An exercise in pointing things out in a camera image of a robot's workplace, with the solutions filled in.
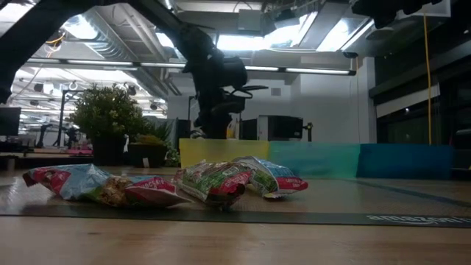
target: yellow cable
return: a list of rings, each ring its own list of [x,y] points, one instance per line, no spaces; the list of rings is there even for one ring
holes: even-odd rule
[[[432,77],[430,72],[430,59],[428,57],[428,30],[427,15],[424,13],[424,33],[425,33],[425,62],[427,64],[428,78],[428,144],[432,144]]]
[[[58,42],[59,40],[62,40],[64,37],[65,37],[65,33],[62,34],[62,36],[60,36],[59,38],[57,38],[57,39],[55,39],[55,40],[46,41],[46,43],[56,43],[56,42]]]

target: blue bin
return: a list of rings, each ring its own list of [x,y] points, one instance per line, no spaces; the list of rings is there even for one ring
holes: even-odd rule
[[[271,141],[269,160],[303,179],[355,178],[359,144]]]
[[[447,180],[452,165],[451,146],[362,144],[357,177]]]

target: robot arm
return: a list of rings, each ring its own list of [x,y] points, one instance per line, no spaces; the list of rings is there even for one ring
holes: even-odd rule
[[[0,102],[10,96],[16,71],[70,17],[97,5],[128,3],[161,29],[187,59],[183,71],[193,75],[199,103],[198,124],[209,138],[225,138],[231,118],[240,110],[222,89],[241,89],[247,83],[242,61],[225,58],[211,38],[197,27],[178,19],[158,0],[42,0],[0,38]]]

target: crumpled snack bag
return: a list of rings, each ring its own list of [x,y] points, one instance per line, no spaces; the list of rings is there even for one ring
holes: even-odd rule
[[[66,200],[92,199],[114,207],[169,207],[191,202],[162,177],[120,177],[92,164],[47,166],[23,175],[28,187],[42,184]]]
[[[253,170],[249,182],[264,198],[279,198],[308,188],[307,182],[285,166],[252,156],[236,158],[233,162],[243,163]]]
[[[172,182],[207,205],[227,209],[245,192],[251,173],[241,163],[199,163],[179,170]]]

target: computer monitor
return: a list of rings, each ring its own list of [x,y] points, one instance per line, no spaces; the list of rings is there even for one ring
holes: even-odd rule
[[[0,135],[18,135],[20,114],[20,107],[0,107]]]

